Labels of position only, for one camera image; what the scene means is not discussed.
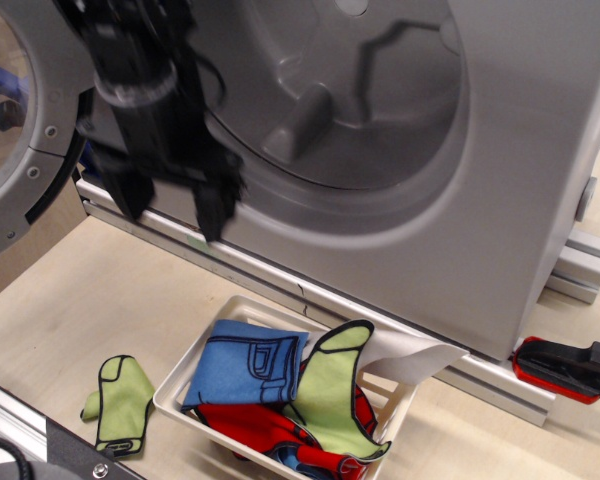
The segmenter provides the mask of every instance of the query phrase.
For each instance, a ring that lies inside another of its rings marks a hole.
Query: green oven mitt
[[[96,450],[114,457],[142,450],[155,389],[135,358],[112,357],[100,368],[99,389],[87,398],[83,421],[98,418]]]

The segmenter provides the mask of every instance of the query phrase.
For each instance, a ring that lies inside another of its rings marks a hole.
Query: wooden table
[[[600,236],[600,182],[580,228]],[[96,424],[79,413],[104,360],[133,355],[157,386],[237,294],[272,304],[88,218],[0,295],[0,385],[93,442]],[[588,346],[600,296],[588,306],[545,291],[525,333]],[[385,462],[386,479],[600,479],[600,401],[559,398],[538,428],[430,379]],[[157,412],[126,463],[150,479],[272,477]]]

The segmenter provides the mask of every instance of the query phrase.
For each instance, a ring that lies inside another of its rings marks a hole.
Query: black cable
[[[16,466],[18,467],[20,480],[33,480],[31,465],[29,462],[27,462],[27,459],[24,458],[22,452],[18,450],[18,447],[4,438],[0,438],[0,448],[8,452],[13,458],[16,459]]]

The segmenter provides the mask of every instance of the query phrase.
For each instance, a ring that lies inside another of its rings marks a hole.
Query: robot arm
[[[111,107],[124,148],[92,135],[104,187],[136,219],[151,201],[153,179],[191,188],[198,224],[218,240],[240,200],[241,159],[207,129],[199,57],[187,44],[195,27],[188,0],[55,0],[85,43],[98,95]]]

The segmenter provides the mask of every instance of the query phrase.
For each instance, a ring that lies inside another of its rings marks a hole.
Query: metal frame
[[[0,437],[15,443],[28,460],[47,461],[46,418],[1,389]]]

